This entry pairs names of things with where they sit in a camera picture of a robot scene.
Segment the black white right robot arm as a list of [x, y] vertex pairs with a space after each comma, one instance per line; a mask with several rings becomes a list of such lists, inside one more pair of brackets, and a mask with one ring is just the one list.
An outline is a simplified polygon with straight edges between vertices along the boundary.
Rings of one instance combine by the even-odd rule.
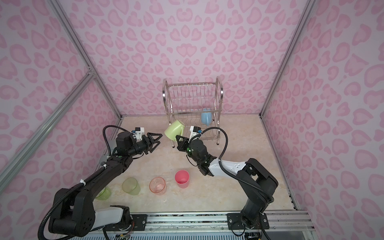
[[277, 179], [256, 159], [246, 162], [231, 162], [222, 160], [228, 147], [228, 137], [225, 136], [225, 146], [219, 157], [208, 153], [207, 147], [198, 136], [188, 139], [176, 136], [177, 149], [185, 152], [204, 176], [229, 177], [239, 182], [248, 197], [246, 205], [240, 213], [241, 224], [246, 229], [262, 226], [264, 211], [274, 202], [273, 194], [279, 183]]

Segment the translucent green plastic cup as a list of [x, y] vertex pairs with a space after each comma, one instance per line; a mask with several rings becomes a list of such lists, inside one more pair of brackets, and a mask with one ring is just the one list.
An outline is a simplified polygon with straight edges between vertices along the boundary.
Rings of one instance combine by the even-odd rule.
[[136, 196], [140, 193], [141, 187], [135, 178], [127, 178], [122, 183], [122, 190], [129, 195]]

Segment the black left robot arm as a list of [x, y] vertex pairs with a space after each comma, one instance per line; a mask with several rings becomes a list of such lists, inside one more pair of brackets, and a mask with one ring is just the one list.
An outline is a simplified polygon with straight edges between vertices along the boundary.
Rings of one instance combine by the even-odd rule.
[[53, 206], [39, 226], [38, 238], [45, 239], [45, 228], [50, 233], [63, 235], [64, 240], [87, 235], [95, 228], [97, 217], [93, 201], [97, 195], [124, 173], [134, 158], [152, 153], [160, 144], [162, 136], [147, 133], [138, 140], [132, 132], [119, 133], [115, 151], [99, 170], [75, 186], [62, 188], [55, 194]]

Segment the translucent teal plastic cup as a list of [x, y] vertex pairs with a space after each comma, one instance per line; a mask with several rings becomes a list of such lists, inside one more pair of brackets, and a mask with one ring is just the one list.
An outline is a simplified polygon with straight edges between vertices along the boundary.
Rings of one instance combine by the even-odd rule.
[[108, 146], [109, 146], [110, 150], [107, 149], [106, 155], [110, 156], [112, 154], [113, 150], [117, 147], [116, 140], [108, 141]]

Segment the opaque pink plastic cup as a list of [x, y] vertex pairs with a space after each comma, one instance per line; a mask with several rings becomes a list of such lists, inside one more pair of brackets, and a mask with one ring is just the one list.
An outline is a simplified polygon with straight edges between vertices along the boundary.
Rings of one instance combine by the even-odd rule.
[[179, 170], [176, 172], [175, 181], [180, 188], [182, 189], [187, 188], [189, 185], [189, 180], [190, 180], [190, 174], [188, 171]]

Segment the aluminium corner frame post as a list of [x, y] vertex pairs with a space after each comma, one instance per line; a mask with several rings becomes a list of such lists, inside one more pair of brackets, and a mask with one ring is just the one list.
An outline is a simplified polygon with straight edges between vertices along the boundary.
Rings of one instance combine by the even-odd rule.
[[81, 38], [75, 31], [70, 18], [66, 14], [66, 12], [63, 9], [63, 6], [61, 5], [60, 1], [47, 1], [47, 3], [50, 5], [51, 9], [53, 10], [54, 14], [58, 18], [60, 24], [64, 28], [65, 32], [67, 33], [68, 37], [70, 38], [71, 42], [73, 43], [75, 49], [77, 50], [78, 54], [80, 55], [81, 59], [84, 61], [85, 65], [89, 69], [89, 71], [95, 76], [96, 83], [101, 90], [102, 94], [107, 100], [107, 103], [110, 105], [112, 110], [114, 111], [115, 115], [119, 120], [123, 118], [122, 113], [117, 107], [117, 104], [112, 98], [112, 95], [108, 91], [106, 84], [103, 82], [103, 79], [99, 75], [99, 72], [96, 70], [96, 67], [93, 63], [93, 61], [90, 58], [89, 53], [87, 52], [85, 45], [81, 41]]
[[267, 108], [268, 108], [268, 106], [272, 100], [272, 97], [273, 97], [275, 91], [276, 91], [278, 83], [282, 79], [283, 73], [290, 62], [290, 59], [291, 59], [291, 57], [295, 51], [295, 48], [297, 47], [297, 45], [300, 41], [300, 38], [302, 37], [302, 34], [305, 30], [305, 27], [307, 26], [317, 4], [318, 4], [318, 1], [315, 1], [315, 0], [310, 0], [310, 1], [306, 2], [303, 13], [302, 13], [301, 17], [299, 18], [298, 25], [295, 28], [295, 31], [293, 32], [293, 35], [289, 41], [286, 52], [282, 58], [282, 61], [281, 61], [280, 66], [278, 68], [278, 71], [277, 71], [275, 78], [273, 80], [273, 84], [272, 84], [272, 86], [268, 92], [266, 101], [265, 101], [265, 103], [261, 109], [260, 114], [259, 114], [260, 119], [262, 119], [266, 115]]

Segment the aluminium corner frame post right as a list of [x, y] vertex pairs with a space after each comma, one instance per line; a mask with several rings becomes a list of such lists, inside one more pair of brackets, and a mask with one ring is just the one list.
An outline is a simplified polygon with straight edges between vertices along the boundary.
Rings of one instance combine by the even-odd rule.
[[276, 91], [278, 83], [282, 79], [283, 73], [290, 62], [290, 59], [291, 59], [291, 57], [295, 51], [295, 48], [297, 47], [297, 45], [300, 41], [300, 38], [302, 37], [302, 34], [305, 30], [305, 27], [307, 26], [317, 4], [318, 4], [318, 1], [315, 1], [315, 0], [310, 0], [310, 1], [306, 2], [303, 13], [302, 13], [301, 17], [299, 18], [298, 25], [295, 28], [295, 31], [293, 32], [293, 35], [289, 41], [286, 52], [282, 58], [282, 61], [281, 61], [280, 66], [278, 68], [278, 71], [277, 71], [275, 78], [273, 80], [273, 84], [272, 84], [272, 86], [268, 92], [266, 101], [265, 101], [265, 103], [261, 109], [260, 114], [259, 114], [260, 119], [262, 119], [266, 115], [267, 108], [268, 108], [268, 106], [272, 100], [272, 97], [273, 97], [275, 91]]

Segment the light green ceramic mug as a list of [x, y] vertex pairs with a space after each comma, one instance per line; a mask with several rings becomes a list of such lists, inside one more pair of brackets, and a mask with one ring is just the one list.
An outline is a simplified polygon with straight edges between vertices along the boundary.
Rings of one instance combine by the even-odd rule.
[[176, 136], [182, 136], [184, 134], [184, 130], [185, 130], [185, 124], [180, 120], [176, 120], [173, 123], [171, 123], [168, 126], [168, 128], [165, 130], [165, 135], [171, 141], [175, 142]]

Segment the light blue ceramic mug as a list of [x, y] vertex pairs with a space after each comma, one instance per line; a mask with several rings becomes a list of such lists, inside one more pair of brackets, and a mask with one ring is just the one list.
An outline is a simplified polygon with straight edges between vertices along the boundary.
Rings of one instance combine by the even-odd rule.
[[205, 126], [210, 126], [212, 121], [213, 121], [212, 112], [208, 109], [203, 109], [203, 112], [201, 113], [201, 123]]

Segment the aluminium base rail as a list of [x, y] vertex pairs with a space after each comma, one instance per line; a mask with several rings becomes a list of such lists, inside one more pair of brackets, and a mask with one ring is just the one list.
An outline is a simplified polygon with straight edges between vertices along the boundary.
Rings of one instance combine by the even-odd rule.
[[108, 226], [104, 236], [98, 229], [86, 240], [317, 240], [306, 211], [265, 211], [261, 226], [241, 227], [238, 212], [162, 212], [133, 214], [134, 229]]

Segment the translucent pink plastic cup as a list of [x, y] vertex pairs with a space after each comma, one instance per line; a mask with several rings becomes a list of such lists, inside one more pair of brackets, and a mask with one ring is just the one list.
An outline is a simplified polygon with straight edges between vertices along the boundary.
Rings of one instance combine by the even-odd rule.
[[162, 195], [166, 192], [166, 181], [162, 177], [155, 177], [150, 181], [149, 189], [153, 194]]

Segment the steel two-tier dish rack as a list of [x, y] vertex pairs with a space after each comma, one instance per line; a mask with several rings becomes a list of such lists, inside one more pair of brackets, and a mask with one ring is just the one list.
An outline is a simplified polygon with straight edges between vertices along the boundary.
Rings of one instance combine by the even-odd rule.
[[[190, 127], [202, 130], [219, 127], [224, 98], [224, 87], [220, 77], [212, 82], [175, 83], [163, 80], [162, 96], [168, 124], [180, 120], [185, 124], [184, 136], [190, 136]], [[210, 126], [201, 123], [201, 113], [208, 109], [213, 114]]]

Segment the aluminium diagonal frame bar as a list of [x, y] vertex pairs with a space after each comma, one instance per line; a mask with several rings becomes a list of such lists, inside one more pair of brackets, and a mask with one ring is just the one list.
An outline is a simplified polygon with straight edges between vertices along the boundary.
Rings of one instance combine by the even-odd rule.
[[71, 92], [63, 99], [52, 114], [39, 126], [32, 137], [13, 156], [11, 161], [1, 172], [1, 193], [9, 186], [13, 179], [25, 166], [37, 148], [56, 127], [71, 106], [77, 101], [88, 85], [94, 80], [94, 71], [89, 71]]

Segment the aluminium corner frame post left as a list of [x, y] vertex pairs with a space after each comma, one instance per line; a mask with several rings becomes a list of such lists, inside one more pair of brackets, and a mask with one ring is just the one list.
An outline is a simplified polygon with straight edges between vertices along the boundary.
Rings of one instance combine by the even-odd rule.
[[89, 53], [87, 52], [85, 45], [81, 41], [81, 38], [75, 31], [70, 18], [66, 14], [66, 12], [63, 9], [63, 6], [61, 5], [60, 1], [47, 1], [47, 3], [50, 5], [51, 9], [53, 10], [54, 14], [58, 18], [60, 24], [64, 28], [65, 32], [67, 33], [68, 37], [70, 38], [71, 42], [73, 43], [75, 49], [77, 50], [78, 54], [80, 55], [81, 59], [84, 61], [85, 65], [89, 69], [89, 71], [95, 76], [96, 83], [101, 90], [102, 94], [107, 100], [107, 103], [110, 105], [112, 110], [114, 111], [115, 115], [119, 120], [123, 118], [122, 113], [117, 107], [117, 104], [112, 98], [112, 95], [108, 91], [106, 84], [103, 82], [103, 79], [99, 75], [99, 72], [96, 70], [96, 67], [93, 63], [93, 61], [90, 58]]

